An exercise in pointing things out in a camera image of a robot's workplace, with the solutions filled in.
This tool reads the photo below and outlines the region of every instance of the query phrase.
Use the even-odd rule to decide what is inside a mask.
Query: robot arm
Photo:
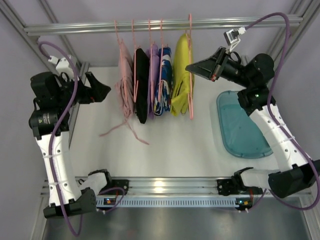
[[[69,114],[59,126],[53,140],[52,156],[49,155],[51,132],[71,98],[74,81],[78,81],[78,88],[73,105],[102,102],[111,90],[109,86],[100,83],[91,72],[85,73],[90,87],[84,86],[81,79],[75,80],[68,61],[64,58],[55,63],[60,76],[52,72],[42,72],[31,78],[31,88],[36,98],[33,100],[34,111],[29,119],[29,126],[42,152],[48,177],[49,206],[43,210],[46,218],[62,217],[61,204],[64,204],[68,216],[96,211],[96,196],[112,181],[106,169],[97,170],[89,173],[87,180],[78,187],[69,153]],[[58,182],[53,178],[49,162],[51,157]],[[59,200],[57,185],[63,203]]]
[[[231,188],[236,188],[238,192],[247,191],[250,187],[269,189],[278,197],[285,198],[309,188],[315,182],[315,177],[307,160],[280,128],[285,128],[292,136],[273,97],[270,108],[280,125],[269,114],[267,83],[275,75],[273,59],[260,53],[247,65],[242,65],[239,54],[230,52],[230,49],[239,43],[240,33],[243,33],[235,32],[236,30],[231,30],[224,34],[229,49],[220,47],[211,57],[188,65],[186,70],[212,82],[223,77],[245,87],[237,94],[239,104],[259,127],[275,155],[278,170],[259,170],[252,167],[239,170],[231,177]],[[313,164],[319,174],[320,160]]]

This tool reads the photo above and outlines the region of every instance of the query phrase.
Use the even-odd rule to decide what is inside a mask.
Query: pink cloth
[[[120,80],[115,84],[115,90],[120,108],[123,111],[124,120],[126,121],[134,114],[134,86],[132,81],[134,62],[123,41],[120,44],[120,51],[122,54],[122,56],[119,57],[118,63]]]

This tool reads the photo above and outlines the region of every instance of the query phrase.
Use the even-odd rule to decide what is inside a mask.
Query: metal bar
[[[46,13],[47,17],[53,24],[57,24],[58,19],[55,16],[54,12],[52,11],[50,5],[48,4],[47,0],[38,0],[40,3],[41,7],[43,8],[44,12]],[[71,54],[72,56],[76,57],[77,61],[77,67],[80,69],[81,63],[79,62],[79,58],[77,57],[77,54],[75,50],[73,49],[71,43],[69,42],[68,38],[64,35],[59,36],[60,40],[62,41],[64,47],[66,48],[67,52]]]
[[[45,232],[47,219],[44,216],[44,208],[46,208],[49,204],[49,196],[40,197],[39,200],[40,202],[38,204],[36,220],[34,221],[30,240],[42,239]]]
[[[299,26],[303,20],[298,15],[289,15],[290,25],[292,27]],[[192,29],[231,29],[249,25],[260,17],[228,17],[228,18],[207,18],[193,19]],[[160,30],[160,20],[150,21],[152,31]],[[282,17],[274,16],[257,24],[255,27],[284,27],[285,22]],[[123,21],[117,23],[119,32],[131,32],[131,21]],[[189,29],[190,23],[187,19],[184,20],[163,20],[162,29],[164,31],[185,30]],[[148,31],[148,21],[135,21],[134,30],[136,32]],[[29,25],[24,28],[24,31],[29,36],[43,35],[65,35],[65,34],[84,34],[84,33],[114,33],[114,22],[96,22],[96,23],[67,23],[67,24],[47,24],[47,25]]]
[[[17,12],[13,7],[6,1],[0,0],[0,12],[5,16],[9,23],[13,26],[16,32],[22,37],[24,42],[32,49],[35,55],[40,59],[40,61],[48,68],[51,72],[56,72],[54,66],[48,62],[48,60],[41,54],[38,49],[37,42],[29,37],[24,31],[24,22],[22,22]]]
[[[81,77],[81,80],[82,80],[83,84],[86,83],[87,78],[86,78],[85,73],[88,72],[89,67],[90,67],[90,64],[87,61],[85,61],[81,65],[81,69],[80,69],[79,75]],[[69,121],[68,121],[68,124],[69,124],[69,147],[70,147],[70,144],[71,144],[72,137],[74,135],[74,129],[75,129],[75,126],[76,126],[76,120],[77,120],[77,115],[78,115],[78,112],[79,112],[79,107],[80,107],[80,104],[77,103],[70,110],[70,118],[69,118]]]
[[[290,14],[296,14],[299,7],[301,6],[302,2],[306,2],[304,0],[295,0],[295,3],[293,4],[291,10],[289,11]],[[267,50],[267,54],[270,55],[273,59],[276,58],[278,52],[276,52],[275,48],[279,45],[281,45],[281,41],[283,41],[283,38],[285,36],[285,29],[281,28],[278,30],[278,33],[276,34],[274,40],[272,41],[271,45],[269,46]]]
[[[300,203],[302,207],[310,206],[314,202],[312,196],[300,197]],[[306,221],[306,227],[309,229],[309,233],[312,240],[320,239],[320,214],[318,206],[314,207],[309,211],[303,211],[303,215]]]
[[[76,177],[86,180],[87,177]],[[229,179],[229,177],[113,177],[112,181],[128,179],[129,189],[127,196],[135,198],[194,198],[216,197],[225,198],[218,194],[217,180]],[[48,181],[45,180],[41,195],[49,194]],[[290,197],[311,196],[309,189],[303,190]],[[246,198],[248,195],[229,195],[229,198]]]
[[[314,22],[318,14],[320,13],[320,0],[313,0],[307,7],[305,14],[303,15],[303,21],[300,23],[299,27],[295,33],[290,37],[288,42],[288,48],[285,54],[285,60],[288,59],[290,54],[293,52],[297,44],[300,42],[306,31],[309,29],[311,24]],[[278,51],[277,56],[274,58],[274,65],[278,66],[281,58],[282,46],[279,46],[280,51]]]

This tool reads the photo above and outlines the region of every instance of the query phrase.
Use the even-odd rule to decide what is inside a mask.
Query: garment
[[[185,114],[189,107],[188,94],[191,92],[190,73],[186,70],[186,66],[190,64],[189,45],[187,33],[184,33],[178,40],[174,53],[173,61],[173,94],[171,98],[171,113],[178,116],[179,113]],[[193,62],[193,54],[191,51],[191,63]],[[192,88],[195,84],[195,76],[192,74]]]
[[[134,96],[133,96],[133,60],[131,55],[126,47],[126,45],[120,43],[120,57],[119,57],[119,76],[120,80],[115,84],[115,90],[117,92],[117,99],[120,105],[120,108],[123,111],[124,120],[128,120],[134,113]]]
[[[136,80],[138,81],[135,109],[140,123],[145,124],[148,118],[148,81],[150,60],[141,48],[138,48],[135,51],[135,60],[135,74]]]
[[[149,80],[148,80],[148,98],[147,98],[147,109],[148,109],[148,117],[153,119],[155,116],[154,106],[151,101],[151,82],[153,82],[153,91],[155,90],[155,86],[157,80],[159,79],[159,68],[160,68],[160,56],[158,51],[158,46],[153,44],[151,48],[145,51],[145,54],[150,58],[150,68],[149,68]]]
[[[171,61],[171,49],[170,47],[163,48],[163,56],[161,61],[161,82],[159,78],[154,91],[154,114],[160,116],[164,111],[170,111],[171,105],[171,95],[173,88],[173,70],[172,70],[172,61]],[[158,101],[159,94],[159,84],[162,84],[162,92],[160,101]]]

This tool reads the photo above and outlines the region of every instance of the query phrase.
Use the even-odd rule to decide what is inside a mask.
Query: yellow cloth
[[[176,44],[173,60],[173,94],[171,98],[170,112],[174,116],[185,114],[189,107],[188,94],[190,93],[190,73],[186,66],[193,63],[192,40],[191,62],[189,61],[189,46],[187,33],[184,33]],[[195,76],[192,74],[192,93],[195,85]]]

